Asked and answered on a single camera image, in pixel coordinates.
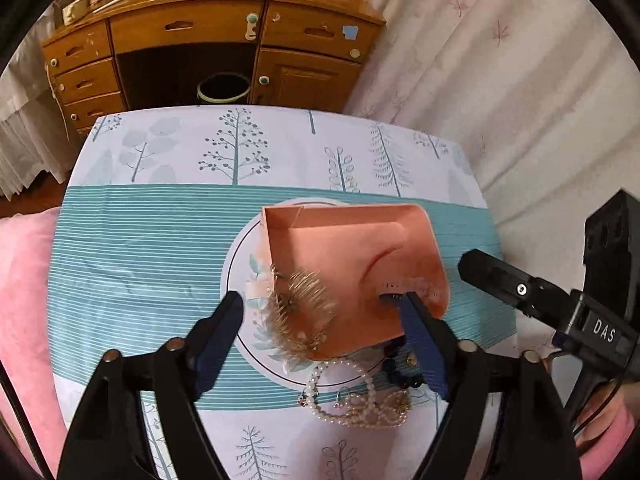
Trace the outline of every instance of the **circular print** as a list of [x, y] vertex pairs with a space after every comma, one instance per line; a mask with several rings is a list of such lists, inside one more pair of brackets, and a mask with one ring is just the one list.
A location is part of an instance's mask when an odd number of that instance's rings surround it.
[[[346, 205], [329, 198], [294, 198], [277, 205], [337, 206]], [[270, 270], [261, 266], [254, 252], [262, 237], [260, 216], [256, 215], [238, 233], [226, 254], [220, 277], [220, 297], [227, 291], [236, 290], [244, 301], [244, 321], [238, 331], [236, 348], [242, 356], [265, 377], [292, 390], [300, 391], [305, 387], [315, 362], [306, 361], [291, 370], [285, 370], [286, 355], [271, 342], [262, 323], [261, 309], [266, 299], [246, 300], [244, 290], [248, 282], [264, 280]], [[365, 348], [349, 355], [369, 373], [373, 374], [383, 359], [382, 349]], [[356, 386], [362, 378], [351, 367], [329, 367], [318, 382], [320, 392], [337, 392], [342, 388]]]

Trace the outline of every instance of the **curtain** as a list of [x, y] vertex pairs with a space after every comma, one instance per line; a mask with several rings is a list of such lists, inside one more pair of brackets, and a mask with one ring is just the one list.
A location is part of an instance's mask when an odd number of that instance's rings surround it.
[[345, 112], [458, 142], [507, 261], [582, 288], [584, 221], [640, 197], [640, 75], [588, 0], [369, 0], [386, 31]]
[[9, 199], [43, 170], [64, 182], [78, 150], [77, 139], [67, 139], [44, 68], [40, 42], [53, 28], [52, 6], [31, 27], [0, 76], [0, 194]]

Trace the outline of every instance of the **tablecloth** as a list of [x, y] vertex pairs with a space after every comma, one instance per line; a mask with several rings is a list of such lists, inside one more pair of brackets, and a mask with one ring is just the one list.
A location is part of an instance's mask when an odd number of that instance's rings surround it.
[[[265, 269], [253, 252], [263, 206], [407, 202], [422, 206], [433, 225], [451, 290], [445, 320], [458, 337], [513, 351], [513, 311], [463, 283], [456, 270], [466, 250], [500, 249], [455, 143], [292, 108], [158, 108], [98, 119], [70, 179], [49, 273], [50, 350], [66, 423], [105, 350], [154, 351], [209, 316], [226, 291], [242, 292], [261, 278]], [[445, 403], [425, 386], [412, 389], [408, 421], [397, 430], [317, 420], [297, 404], [312, 364], [284, 373], [260, 308], [245, 302], [218, 382], [197, 404], [229, 476], [410, 479]], [[390, 385], [379, 371], [380, 352], [356, 357], [383, 394]], [[353, 377], [350, 385], [358, 382]], [[338, 388], [321, 400], [332, 403]], [[174, 478], [154, 398], [143, 399], [159, 475]], [[493, 398], [488, 413], [495, 420]]]

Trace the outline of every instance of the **paper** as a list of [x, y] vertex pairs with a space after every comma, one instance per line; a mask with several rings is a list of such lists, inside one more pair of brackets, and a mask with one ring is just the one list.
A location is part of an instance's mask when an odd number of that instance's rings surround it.
[[342, 33], [344, 34], [345, 40], [356, 41], [356, 38], [358, 37], [358, 26], [344, 25], [342, 27]]

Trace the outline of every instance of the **cable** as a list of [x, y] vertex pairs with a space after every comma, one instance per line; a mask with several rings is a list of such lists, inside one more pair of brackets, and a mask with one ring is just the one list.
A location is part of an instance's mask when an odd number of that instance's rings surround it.
[[586, 428], [589, 424], [591, 424], [598, 415], [600, 415], [602, 410], [604, 410], [607, 407], [607, 405], [611, 402], [611, 399], [613, 399], [613, 397], [616, 396], [616, 393], [620, 389], [620, 386], [622, 386], [622, 376], [618, 378], [618, 382], [613, 387], [613, 390], [609, 394], [609, 397], [604, 399], [603, 403], [600, 406], [598, 406], [598, 409], [595, 412], [591, 413], [591, 415], [588, 416], [587, 419], [582, 424], [580, 424], [580, 426], [575, 428], [574, 436], [578, 435], [578, 433], [580, 433], [584, 428]]
[[51, 78], [49, 76], [49, 63], [44, 64], [44, 69], [47, 71], [47, 81], [49, 81], [49, 88], [51, 88], [51, 94], [53, 95], [53, 98], [55, 99], [56, 104], [58, 105], [58, 108], [60, 108], [60, 113], [62, 114], [62, 120], [65, 123], [66, 142], [71, 144], [71, 139], [69, 139], [69, 125], [66, 123], [65, 111], [62, 109], [62, 105], [58, 100], [58, 95], [56, 94], [56, 91], [53, 89], [53, 83], [51, 82]]
[[38, 465], [38, 468], [40, 469], [40, 473], [46, 480], [54, 480], [51, 469], [49, 469], [49, 464], [47, 464], [47, 460], [44, 458], [40, 445], [38, 444], [38, 439], [33, 433], [29, 419], [27, 418], [26, 413], [24, 413], [24, 408], [22, 407], [18, 394], [9, 379], [9, 375], [2, 365], [2, 361], [0, 361], [0, 388], [4, 390], [6, 398], [9, 400], [9, 404], [14, 410], [15, 416], [20, 424], [20, 428], [22, 429], [25, 439], [27, 440], [27, 444], [29, 445], [29, 449], [31, 449], [31, 453]]

